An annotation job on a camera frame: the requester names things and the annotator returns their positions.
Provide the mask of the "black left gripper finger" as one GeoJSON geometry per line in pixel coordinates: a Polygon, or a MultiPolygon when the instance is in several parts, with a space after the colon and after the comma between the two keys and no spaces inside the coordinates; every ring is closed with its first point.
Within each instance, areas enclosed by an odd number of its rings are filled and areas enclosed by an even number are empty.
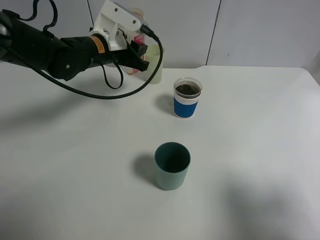
{"type": "Polygon", "coordinates": [[[117,64],[144,72],[149,67],[149,62],[142,59],[146,51],[146,48],[138,52],[132,49],[120,50],[117,52],[117,64]]]}
{"type": "Polygon", "coordinates": [[[133,49],[133,51],[136,53],[137,56],[140,58],[146,53],[148,46],[144,43],[137,43],[135,41],[130,42],[130,47],[133,49]]]}

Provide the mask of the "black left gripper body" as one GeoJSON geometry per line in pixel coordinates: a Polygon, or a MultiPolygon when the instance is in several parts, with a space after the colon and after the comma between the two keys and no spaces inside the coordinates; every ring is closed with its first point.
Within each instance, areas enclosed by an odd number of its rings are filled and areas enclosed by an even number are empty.
{"type": "Polygon", "coordinates": [[[65,37],[60,40],[66,44],[59,58],[67,71],[82,72],[101,64],[109,64],[113,60],[121,63],[130,57],[128,49],[109,50],[102,36],[65,37]]]}

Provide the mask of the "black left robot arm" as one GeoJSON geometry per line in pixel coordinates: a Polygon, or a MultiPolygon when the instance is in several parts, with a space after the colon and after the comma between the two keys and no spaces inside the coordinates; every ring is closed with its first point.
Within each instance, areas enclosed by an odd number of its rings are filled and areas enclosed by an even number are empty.
{"type": "Polygon", "coordinates": [[[31,64],[58,80],[69,81],[80,72],[111,63],[141,72],[149,66],[142,59],[148,48],[145,44],[131,41],[126,49],[110,51],[106,40],[97,33],[59,39],[18,20],[9,10],[1,11],[0,28],[5,35],[0,41],[13,51],[1,48],[1,61],[23,67],[31,64]]]}

